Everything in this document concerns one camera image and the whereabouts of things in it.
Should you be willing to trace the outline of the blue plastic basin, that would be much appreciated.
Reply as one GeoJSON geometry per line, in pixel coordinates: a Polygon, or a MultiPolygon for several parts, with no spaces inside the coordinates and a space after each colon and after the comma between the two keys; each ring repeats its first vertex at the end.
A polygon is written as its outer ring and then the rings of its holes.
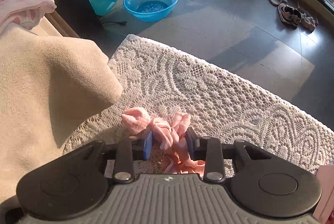
{"type": "Polygon", "coordinates": [[[166,18],[178,0],[123,0],[123,7],[143,22],[157,22],[166,18]]]}

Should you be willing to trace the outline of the beige fleece blanket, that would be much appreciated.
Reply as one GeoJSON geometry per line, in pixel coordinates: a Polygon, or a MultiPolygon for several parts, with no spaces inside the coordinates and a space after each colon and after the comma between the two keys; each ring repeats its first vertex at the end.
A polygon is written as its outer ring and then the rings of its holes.
{"type": "Polygon", "coordinates": [[[115,104],[123,88],[91,40],[40,36],[17,24],[1,34],[1,210],[18,181],[60,157],[68,137],[115,104]]]}

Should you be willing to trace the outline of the pink cardboard box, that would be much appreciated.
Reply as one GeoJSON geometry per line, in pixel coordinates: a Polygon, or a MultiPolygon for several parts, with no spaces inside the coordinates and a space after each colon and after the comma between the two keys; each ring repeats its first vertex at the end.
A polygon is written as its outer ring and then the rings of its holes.
{"type": "Polygon", "coordinates": [[[334,166],[320,166],[316,178],[321,186],[321,198],[313,213],[320,223],[333,224],[334,211],[334,166]]]}

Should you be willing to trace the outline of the white lace tablecloth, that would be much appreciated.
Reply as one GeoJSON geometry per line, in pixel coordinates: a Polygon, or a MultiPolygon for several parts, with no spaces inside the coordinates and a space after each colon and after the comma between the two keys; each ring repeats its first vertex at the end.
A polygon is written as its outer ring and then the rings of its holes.
{"type": "Polygon", "coordinates": [[[116,143],[129,134],[121,115],[143,107],[152,117],[191,115],[200,136],[244,139],[311,172],[333,164],[333,131],[288,101],[203,59],[157,41],[128,35],[108,63],[123,87],[111,107],[69,137],[68,153],[92,140],[116,143]]]}

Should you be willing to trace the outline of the grey sneakers pair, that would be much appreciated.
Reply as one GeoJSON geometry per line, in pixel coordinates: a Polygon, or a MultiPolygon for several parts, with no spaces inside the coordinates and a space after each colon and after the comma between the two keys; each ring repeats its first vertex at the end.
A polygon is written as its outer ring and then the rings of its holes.
{"type": "Polygon", "coordinates": [[[284,24],[296,29],[301,23],[302,15],[299,10],[284,3],[280,3],[277,10],[279,17],[284,24]]]}

